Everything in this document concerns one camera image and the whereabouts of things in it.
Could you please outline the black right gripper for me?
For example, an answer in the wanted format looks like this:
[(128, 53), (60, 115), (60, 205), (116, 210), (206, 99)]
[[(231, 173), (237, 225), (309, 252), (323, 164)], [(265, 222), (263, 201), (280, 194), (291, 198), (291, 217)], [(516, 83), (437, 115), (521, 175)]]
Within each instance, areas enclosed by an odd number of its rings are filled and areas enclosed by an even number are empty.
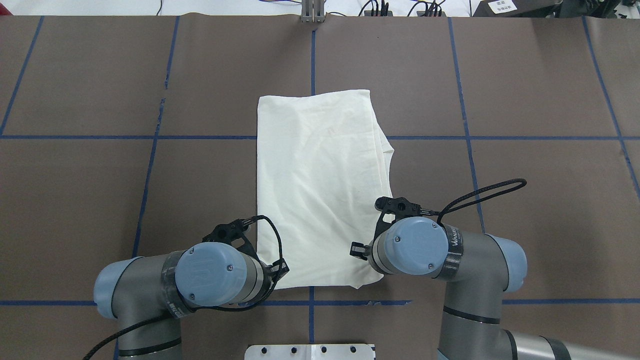
[(374, 207), (380, 212), (380, 215), (375, 223), (372, 241), (370, 244), (352, 242), (349, 249), (349, 255), (352, 257), (368, 259), (371, 254), (370, 248), (372, 248), (373, 240), (389, 230), (397, 221), (422, 215), (422, 207), (418, 203), (408, 201), (405, 197), (391, 198), (381, 196), (375, 201)]

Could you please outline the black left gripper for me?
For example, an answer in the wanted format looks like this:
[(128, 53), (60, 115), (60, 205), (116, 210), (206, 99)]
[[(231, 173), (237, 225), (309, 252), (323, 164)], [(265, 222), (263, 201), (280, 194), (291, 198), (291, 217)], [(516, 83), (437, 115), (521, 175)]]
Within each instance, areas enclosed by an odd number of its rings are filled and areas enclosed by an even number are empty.
[[(259, 221), (265, 221), (268, 223), (276, 237), (278, 244), (278, 259), (272, 264), (267, 264), (263, 262), (263, 260), (259, 259), (258, 251), (246, 235), (250, 226), (258, 223)], [(239, 218), (234, 219), (230, 223), (219, 224), (215, 226), (211, 233), (202, 237), (202, 242), (227, 244), (235, 250), (240, 251), (243, 255), (249, 256), (260, 264), (264, 269), (266, 276), (268, 276), (272, 281), (281, 280), (281, 278), (287, 275), (290, 271), (290, 267), (284, 259), (281, 235), (279, 234), (275, 224), (269, 218)]]

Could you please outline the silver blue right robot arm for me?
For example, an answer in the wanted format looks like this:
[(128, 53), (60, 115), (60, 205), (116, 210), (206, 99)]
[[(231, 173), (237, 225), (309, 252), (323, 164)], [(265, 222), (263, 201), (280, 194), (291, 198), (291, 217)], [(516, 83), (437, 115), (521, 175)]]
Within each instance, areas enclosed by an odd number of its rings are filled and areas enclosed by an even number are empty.
[(505, 293), (528, 273), (521, 246), (491, 234), (462, 231), (406, 198), (375, 201), (380, 217), (370, 243), (353, 242), (350, 255), (383, 275), (443, 281), (445, 299), (439, 360), (624, 360), (626, 355), (502, 327)]

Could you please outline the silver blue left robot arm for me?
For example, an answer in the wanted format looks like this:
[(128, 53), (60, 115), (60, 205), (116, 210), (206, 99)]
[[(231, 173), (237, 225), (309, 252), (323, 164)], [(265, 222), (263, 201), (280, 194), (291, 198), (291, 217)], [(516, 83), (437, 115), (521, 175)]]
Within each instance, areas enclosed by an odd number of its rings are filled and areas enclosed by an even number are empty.
[[(246, 235), (259, 221), (269, 224), (278, 244), (271, 264), (259, 258)], [(93, 300), (118, 330), (84, 358), (93, 358), (116, 340), (119, 360), (180, 360), (181, 319), (201, 310), (252, 310), (270, 297), (288, 271), (281, 235), (265, 215), (219, 224), (185, 250), (108, 264), (94, 281)]]

